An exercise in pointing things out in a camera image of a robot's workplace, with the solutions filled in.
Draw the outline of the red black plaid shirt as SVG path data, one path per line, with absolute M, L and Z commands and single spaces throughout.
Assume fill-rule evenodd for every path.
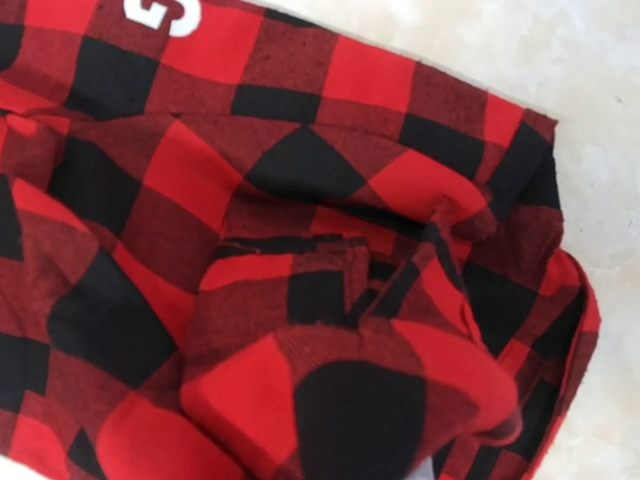
M 529 479 L 600 315 L 554 120 L 244 1 L 1 5 L 1 452 Z

